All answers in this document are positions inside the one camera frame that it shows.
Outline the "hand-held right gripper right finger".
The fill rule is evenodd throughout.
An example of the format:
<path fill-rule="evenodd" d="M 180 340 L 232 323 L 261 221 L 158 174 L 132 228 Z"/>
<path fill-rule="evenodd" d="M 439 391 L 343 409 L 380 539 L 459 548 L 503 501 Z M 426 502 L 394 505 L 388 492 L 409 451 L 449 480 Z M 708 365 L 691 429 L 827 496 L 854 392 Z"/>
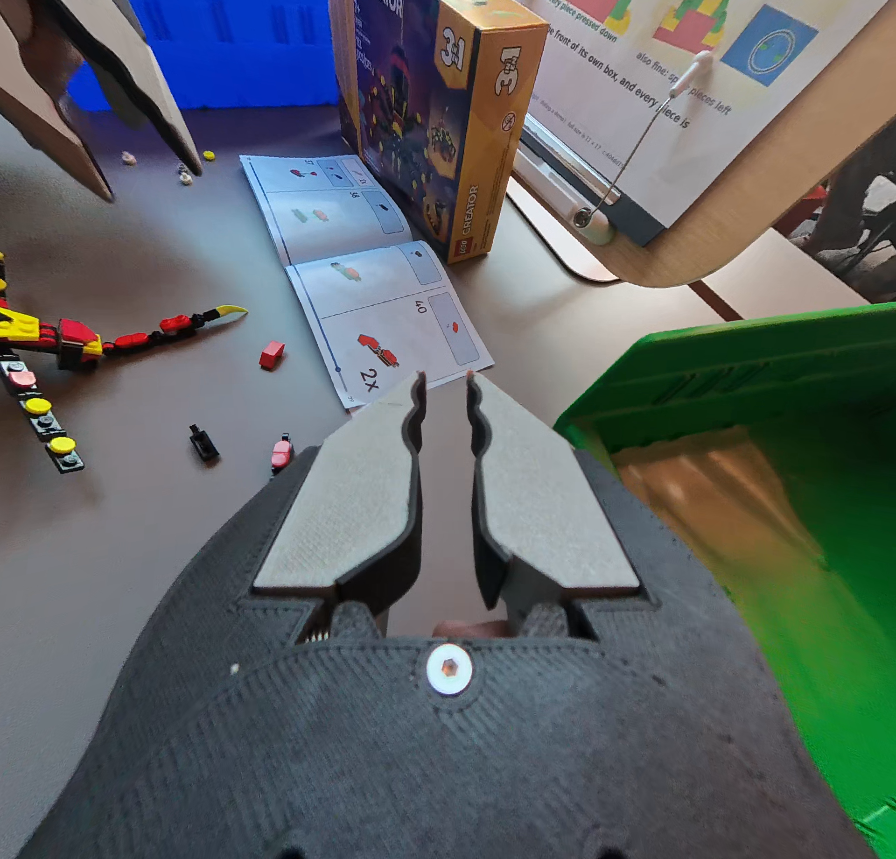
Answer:
<path fill-rule="evenodd" d="M 638 594 L 641 580 L 572 445 L 482 374 L 468 372 L 466 386 L 485 606 L 529 611 Z"/>

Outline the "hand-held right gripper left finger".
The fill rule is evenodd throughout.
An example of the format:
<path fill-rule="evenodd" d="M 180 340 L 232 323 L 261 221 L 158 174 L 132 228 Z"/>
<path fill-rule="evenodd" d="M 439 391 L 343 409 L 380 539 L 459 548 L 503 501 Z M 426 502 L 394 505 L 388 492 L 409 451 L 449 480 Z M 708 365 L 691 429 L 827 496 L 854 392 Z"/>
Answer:
<path fill-rule="evenodd" d="M 252 583 L 263 598 L 317 600 L 327 619 L 389 611 L 421 569 L 420 474 L 427 375 L 415 372 L 324 440 Z"/>

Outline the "lego instruction booklet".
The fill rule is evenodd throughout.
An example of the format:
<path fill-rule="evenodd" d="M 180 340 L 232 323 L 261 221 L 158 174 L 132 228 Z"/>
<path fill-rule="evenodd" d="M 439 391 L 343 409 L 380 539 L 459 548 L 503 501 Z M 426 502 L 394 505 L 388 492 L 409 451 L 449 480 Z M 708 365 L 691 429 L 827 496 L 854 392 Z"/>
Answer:
<path fill-rule="evenodd" d="M 356 155 L 241 155 L 344 408 L 418 372 L 430 386 L 494 360 L 446 268 Z"/>

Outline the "black yellow lego scorpion model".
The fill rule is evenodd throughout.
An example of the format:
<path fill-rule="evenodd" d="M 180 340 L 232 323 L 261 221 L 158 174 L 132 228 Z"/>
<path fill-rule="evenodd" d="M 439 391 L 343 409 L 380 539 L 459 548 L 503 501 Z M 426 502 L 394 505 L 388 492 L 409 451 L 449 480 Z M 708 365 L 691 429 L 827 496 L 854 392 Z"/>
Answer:
<path fill-rule="evenodd" d="M 101 336 L 83 322 L 62 317 L 56 325 L 14 310 L 8 303 L 6 257 L 1 257 L 1 380 L 2 387 L 20 407 L 29 427 L 60 474 L 81 472 L 84 461 L 77 443 L 61 426 L 52 403 L 44 396 L 35 373 L 22 352 L 42 353 L 56 360 L 64 372 L 93 370 L 101 359 L 124 358 L 194 338 L 203 328 L 222 318 L 242 316 L 239 305 L 219 305 L 193 315 L 177 315 L 161 321 L 151 332 L 122 335 L 114 340 Z"/>

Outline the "lego set box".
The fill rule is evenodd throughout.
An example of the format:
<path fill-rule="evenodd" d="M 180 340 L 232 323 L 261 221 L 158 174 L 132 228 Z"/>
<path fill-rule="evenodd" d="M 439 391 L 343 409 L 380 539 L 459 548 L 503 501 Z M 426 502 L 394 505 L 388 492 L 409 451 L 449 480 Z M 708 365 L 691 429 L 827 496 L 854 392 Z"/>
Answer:
<path fill-rule="evenodd" d="M 549 33 L 517 0 L 328 0 L 342 136 L 446 263 L 492 248 Z"/>

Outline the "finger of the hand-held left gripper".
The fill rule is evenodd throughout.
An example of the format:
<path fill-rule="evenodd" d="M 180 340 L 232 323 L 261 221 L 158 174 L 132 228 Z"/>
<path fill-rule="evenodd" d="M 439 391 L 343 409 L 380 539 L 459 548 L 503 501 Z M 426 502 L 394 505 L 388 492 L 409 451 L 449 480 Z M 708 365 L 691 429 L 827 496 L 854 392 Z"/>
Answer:
<path fill-rule="evenodd" d="M 45 0 L 90 66 L 112 111 L 131 129 L 151 125 L 191 175 L 203 164 L 129 0 Z"/>
<path fill-rule="evenodd" d="M 82 53 L 47 0 L 1 0 L 1 114 L 25 141 L 107 203 L 113 194 L 65 115 Z"/>

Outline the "blue plastic bin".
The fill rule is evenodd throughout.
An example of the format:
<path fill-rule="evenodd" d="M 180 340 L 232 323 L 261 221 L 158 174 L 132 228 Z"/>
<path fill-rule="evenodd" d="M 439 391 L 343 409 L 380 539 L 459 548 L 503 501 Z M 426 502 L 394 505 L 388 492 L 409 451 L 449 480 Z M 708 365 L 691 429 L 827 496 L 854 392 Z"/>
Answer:
<path fill-rule="evenodd" d="M 181 111 L 336 105 L 328 0 L 129 0 Z"/>

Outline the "black sheet ledge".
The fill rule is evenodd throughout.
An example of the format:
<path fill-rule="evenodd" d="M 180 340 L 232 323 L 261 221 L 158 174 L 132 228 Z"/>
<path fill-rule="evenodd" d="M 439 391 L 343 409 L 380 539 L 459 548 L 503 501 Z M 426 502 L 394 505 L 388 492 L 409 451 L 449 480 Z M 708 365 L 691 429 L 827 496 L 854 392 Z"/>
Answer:
<path fill-rule="evenodd" d="M 527 114 L 513 163 L 513 174 L 548 211 L 571 226 L 575 211 L 598 207 L 616 227 L 616 234 L 644 247 L 666 227 L 600 173 L 532 114 Z"/>

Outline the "printed instruction sheet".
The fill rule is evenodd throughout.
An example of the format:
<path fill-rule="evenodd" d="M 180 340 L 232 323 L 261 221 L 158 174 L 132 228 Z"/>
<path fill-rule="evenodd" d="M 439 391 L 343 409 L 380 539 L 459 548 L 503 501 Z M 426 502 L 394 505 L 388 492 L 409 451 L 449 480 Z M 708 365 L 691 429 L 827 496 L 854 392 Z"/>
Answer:
<path fill-rule="evenodd" d="M 549 24 L 529 114 L 669 228 L 889 0 L 518 1 Z"/>

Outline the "white cylinder knob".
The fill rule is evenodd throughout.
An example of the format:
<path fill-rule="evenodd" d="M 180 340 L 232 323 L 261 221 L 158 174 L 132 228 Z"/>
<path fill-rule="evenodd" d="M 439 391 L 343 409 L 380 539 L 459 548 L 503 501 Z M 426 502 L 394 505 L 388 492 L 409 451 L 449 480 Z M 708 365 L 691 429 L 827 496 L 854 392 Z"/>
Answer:
<path fill-rule="evenodd" d="M 579 208 L 573 213 L 570 223 L 577 238 L 593 246 L 606 246 L 616 237 L 616 227 L 596 206 Z"/>

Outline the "white peg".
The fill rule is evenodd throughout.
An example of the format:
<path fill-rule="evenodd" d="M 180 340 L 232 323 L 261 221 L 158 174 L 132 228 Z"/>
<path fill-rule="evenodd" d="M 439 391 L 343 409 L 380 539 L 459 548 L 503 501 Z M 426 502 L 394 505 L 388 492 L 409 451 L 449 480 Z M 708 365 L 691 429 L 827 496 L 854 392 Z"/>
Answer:
<path fill-rule="evenodd" d="M 675 100 L 699 78 L 706 75 L 712 67 L 714 55 L 711 50 L 705 49 L 693 56 L 689 67 L 673 83 L 668 91 L 668 99 Z"/>

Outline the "green plastic bin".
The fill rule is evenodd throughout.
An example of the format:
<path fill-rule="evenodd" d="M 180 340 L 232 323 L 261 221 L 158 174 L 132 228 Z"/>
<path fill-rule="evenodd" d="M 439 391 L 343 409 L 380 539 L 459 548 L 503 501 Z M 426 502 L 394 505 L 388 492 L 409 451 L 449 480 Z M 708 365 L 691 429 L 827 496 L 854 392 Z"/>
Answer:
<path fill-rule="evenodd" d="M 693 550 L 894 857 L 894 303 L 646 336 L 554 429 Z"/>

